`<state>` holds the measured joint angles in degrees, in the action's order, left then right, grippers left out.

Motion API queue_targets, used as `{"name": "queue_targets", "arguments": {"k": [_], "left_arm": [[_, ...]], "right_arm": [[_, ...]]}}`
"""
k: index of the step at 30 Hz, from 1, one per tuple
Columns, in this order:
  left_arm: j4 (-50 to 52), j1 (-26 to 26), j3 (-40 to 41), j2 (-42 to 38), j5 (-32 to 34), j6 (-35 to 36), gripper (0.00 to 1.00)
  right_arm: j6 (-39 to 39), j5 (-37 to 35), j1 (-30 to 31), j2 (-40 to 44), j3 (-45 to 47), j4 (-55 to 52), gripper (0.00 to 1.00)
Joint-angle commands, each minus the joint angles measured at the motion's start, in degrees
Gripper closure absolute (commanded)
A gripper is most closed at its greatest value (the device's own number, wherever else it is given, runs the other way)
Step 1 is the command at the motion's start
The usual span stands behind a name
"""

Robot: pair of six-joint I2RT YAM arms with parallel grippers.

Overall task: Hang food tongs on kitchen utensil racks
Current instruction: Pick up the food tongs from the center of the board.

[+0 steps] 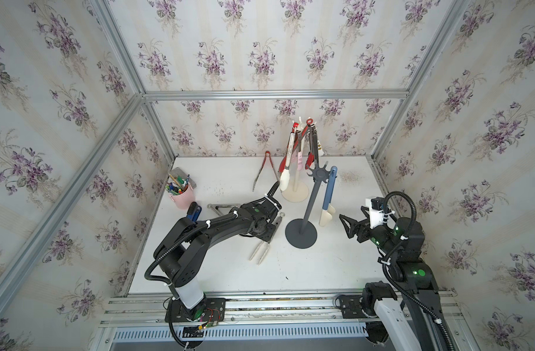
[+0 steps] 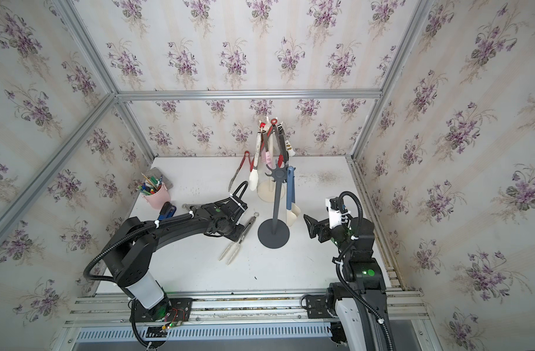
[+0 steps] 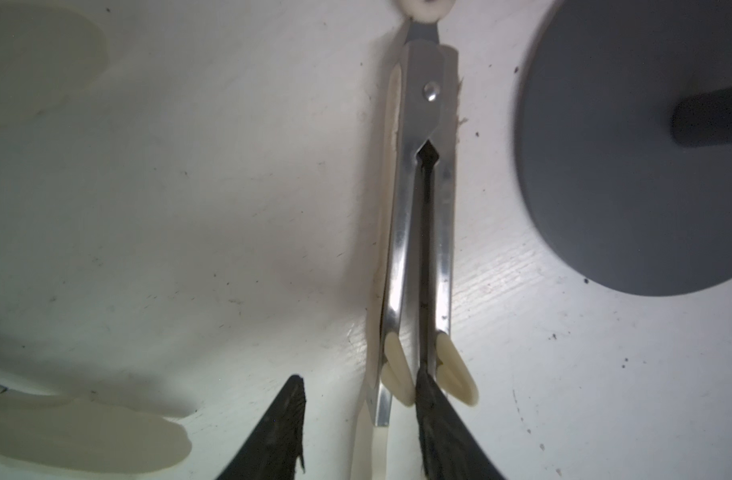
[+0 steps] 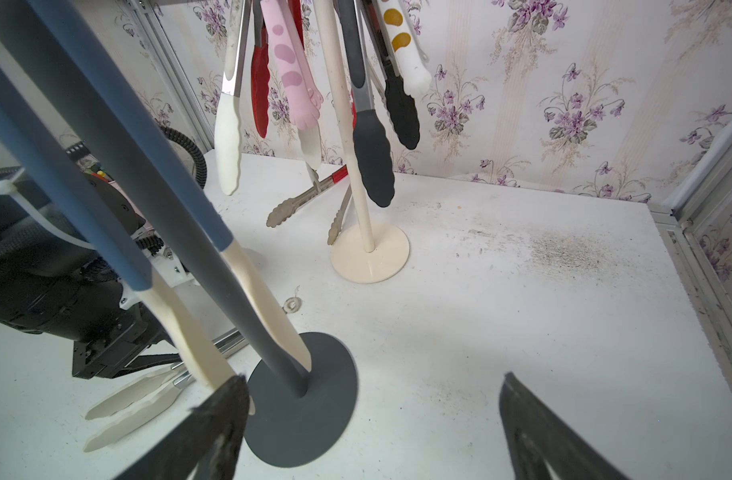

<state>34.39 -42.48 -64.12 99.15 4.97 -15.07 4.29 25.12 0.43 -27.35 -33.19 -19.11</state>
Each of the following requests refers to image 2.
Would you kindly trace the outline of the steel tongs cream silicone tips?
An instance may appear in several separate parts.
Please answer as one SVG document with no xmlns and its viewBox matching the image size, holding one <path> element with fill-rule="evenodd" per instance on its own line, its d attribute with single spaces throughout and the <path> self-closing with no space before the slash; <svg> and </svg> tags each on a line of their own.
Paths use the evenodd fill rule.
<svg viewBox="0 0 535 351">
<path fill-rule="evenodd" d="M 260 216 L 258 212 L 254 212 L 253 216 L 248 220 L 248 222 L 243 226 L 242 231 L 237 237 L 237 241 L 229 244 L 222 254 L 219 256 L 218 261 L 227 259 L 226 265 L 229 266 L 235 258 L 238 256 L 238 253 L 241 251 L 242 242 L 246 238 L 248 232 L 250 231 L 252 225 L 256 222 L 257 218 Z"/>
</svg>

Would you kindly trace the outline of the dark grey utensil rack stand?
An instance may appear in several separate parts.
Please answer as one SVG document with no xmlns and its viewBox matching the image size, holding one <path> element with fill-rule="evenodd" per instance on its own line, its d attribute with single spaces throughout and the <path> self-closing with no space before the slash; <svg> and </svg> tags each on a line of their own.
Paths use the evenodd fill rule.
<svg viewBox="0 0 535 351">
<path fill-rule="evenodd" d="M 286 222 L 279 219 L 279 208 L 282 200 L 282 187 L 287 182 L 288 165 L 283 163 L 281 167 L 270 168 L 268 177 L 275 182 L 275 192 L 273 197 L 273 213 L 270 219 L 262 222 L 258 228 L 257 236 L 260 243 L 269 249 L 277 250 L 287 244 L 290 237 L 290 230 Z"/>
</svg>

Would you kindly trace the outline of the steel tongs white ring large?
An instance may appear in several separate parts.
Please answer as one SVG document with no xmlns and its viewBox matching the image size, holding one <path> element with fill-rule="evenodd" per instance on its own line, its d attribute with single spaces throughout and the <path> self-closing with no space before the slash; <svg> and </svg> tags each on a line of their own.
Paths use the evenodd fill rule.
<svg viewBox="0 0 535 351">
<path fill-rule="evenodd" d="M 255 149 L 254 149 L 254 159 L 252 162 L 252 169 L 250 171 L 250 175 L 248 178 L 249 188 L 251 191 L 255 191 L 258 186 L 258 181 L 259 181 L 258 164 L 260 161 L 260 155 L 261 155 L 261 150 L 262 150 L 263 134 L 264 134 L 263 130 L 260 130 L 257 133 L 257 139 L 256 139 L 256 144 L 255 144 Z"/>
</svg>

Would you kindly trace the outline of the small white steel tongs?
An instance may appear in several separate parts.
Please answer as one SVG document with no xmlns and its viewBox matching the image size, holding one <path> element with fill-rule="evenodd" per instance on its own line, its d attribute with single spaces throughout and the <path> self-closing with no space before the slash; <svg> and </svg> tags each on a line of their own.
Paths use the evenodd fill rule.
<svg viewBox="0 0 535 351">
<path fill-rule="evenodd" d="M 284 144 L 285 144 L 288 156 L 289 157 L 295 156 L 295 150 L 293 149 L 292 144 L 290 143 L 289 138 L 287 137 L 287 134 L 285 132 L 283 132 L 283 136 L 284 136 Z"/>
</svg>

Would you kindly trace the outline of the pink cat paw tongs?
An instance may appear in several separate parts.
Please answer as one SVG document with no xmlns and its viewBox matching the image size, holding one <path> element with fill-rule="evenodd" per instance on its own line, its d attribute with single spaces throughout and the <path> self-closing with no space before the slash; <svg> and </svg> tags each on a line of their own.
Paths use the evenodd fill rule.
<svg viewBox="0 0 535 351">
<path fill-rule="evenodd" d="M 273 143 L 268 140 L 265 145 L 265 164 L 267 168 L 273 168 Z"/>
</svg>

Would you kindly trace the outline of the steel tongs red handle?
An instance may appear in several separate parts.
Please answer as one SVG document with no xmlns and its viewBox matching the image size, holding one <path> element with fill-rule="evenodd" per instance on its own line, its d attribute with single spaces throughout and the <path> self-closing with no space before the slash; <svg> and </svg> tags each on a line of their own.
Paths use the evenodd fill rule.
<svg viewBox="0 0 535 351">
<path fill-rule="evenodd" d="M 254 158 L 252 160 L 252 169 L 256 170 L 260 164 L 261 155 L 265 147 L 266 140 L 269 136 L 270 127 L 267 126 L 265 122 L 260 123 L 259 132 L 257 133 L 257 141 L 255 144 Z"/>
<path fill-rule="evenodd" d="M 252 165 L 252 158 L 251 158 L 251 153 L 249 151 L 245 151 L 244 152 L 244 155 L 242 156 L 241 158 L 241 162 L 240 162 L 240 165 L 238 166 L 237 170 L 234 172 L 231 180 L 229 181 L 229 185 L 228 185 L 228 191 L 230 192 L 231 189 L 232 189 L 232 186 L 236 180 L 236 178 L 238 177 L 239 173 L 244 169 L 244 168 L 247 168 L 248 171 L 250 171 L 252 169 L 253 165 Z"/>
</svg>

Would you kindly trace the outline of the black silicone tip tongs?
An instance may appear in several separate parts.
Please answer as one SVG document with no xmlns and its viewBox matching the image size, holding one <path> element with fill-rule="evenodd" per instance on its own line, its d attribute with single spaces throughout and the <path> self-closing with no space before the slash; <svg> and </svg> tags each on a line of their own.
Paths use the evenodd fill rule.
<svg viewBox="0 0 535 351">
<path fill-rule="evenodd" d="M 279 146 L 279 151 L 280 151 L 279 159 L 282 161 L 282 164 L 287 165 L 289 162 L 289 154 L 288 154 L 288 150 L 286 146 L 286 137 L 284 133 L 284 128 L 280 124 L 277 125 L 276 136 L 277 136 L 277 141 L 278 141 L 278 146 Z"/>
</svg>

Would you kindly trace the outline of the red silicone tip tongs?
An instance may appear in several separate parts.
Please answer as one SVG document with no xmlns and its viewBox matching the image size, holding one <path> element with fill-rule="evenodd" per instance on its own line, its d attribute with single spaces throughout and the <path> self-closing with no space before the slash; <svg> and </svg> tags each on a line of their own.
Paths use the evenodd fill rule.
<svg viewBox="0 0 535 351">
<path fill-rule="evenodd" d="M 277 125 L 280 124 L 282 125 L 281 123 L 279 123 L 278 119 L 277 118 L 272 118 L 270 121 L 270 132 L 269 132 L 269 136 L 267 137 L 267 140 L 272 140 L 272 143 L 273 143 L 273 166 L 277 166 L 279 168 L 281 168 L 284 164 L 282 164 L 282 161 L 279 159 L 280 157 L 280 151 L 279 151 L 279 146 L 278 146 L 278 141 L 277 141 L 277 136 L 276 136 L 276 130 L 277 130 Z"/>
</svg>

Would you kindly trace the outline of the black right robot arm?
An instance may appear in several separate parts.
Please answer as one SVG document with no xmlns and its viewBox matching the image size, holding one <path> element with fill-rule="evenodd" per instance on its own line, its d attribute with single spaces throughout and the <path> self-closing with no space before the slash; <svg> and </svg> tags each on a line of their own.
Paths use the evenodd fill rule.
<svg viewBox="0 0 535 351">
<path fill-rule="evenodd" d="M 310 238 L 336 246 L 332 263 L 338 281 L 329 285 L 324 301 L 307 298 L 309 316 L 318 317 L 325 309 L 338 319 L 330 326 L 333 341 L 350 350 L 395 350 L 384 274 L 374 257 L 374 223 L 364 217 L 363 205 L 351 191 L 328 198 L 325 205 L 327 219 L 303 218 Z"/>
</svg>

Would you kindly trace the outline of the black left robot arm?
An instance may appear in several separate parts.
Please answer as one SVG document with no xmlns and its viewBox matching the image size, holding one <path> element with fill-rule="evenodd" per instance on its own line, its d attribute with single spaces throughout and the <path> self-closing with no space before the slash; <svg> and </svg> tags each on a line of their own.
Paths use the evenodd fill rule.
<svg viewBox="0 0 535 351">
<path fill-rule="evenodd" d="M 83 277 L 116 284 L 147 311 L 165 305 L 167 295 L 149 272 L 153 254 L 193 235 L 238 241 L 245 232 L 240 218 L 248 209 L 242 200 L 247 188 L 248 181 L 243 181 L 225 199 L 191 206 L 188 213 L 167 219 L 127 219 L 84 268 Z"/>
</svg>

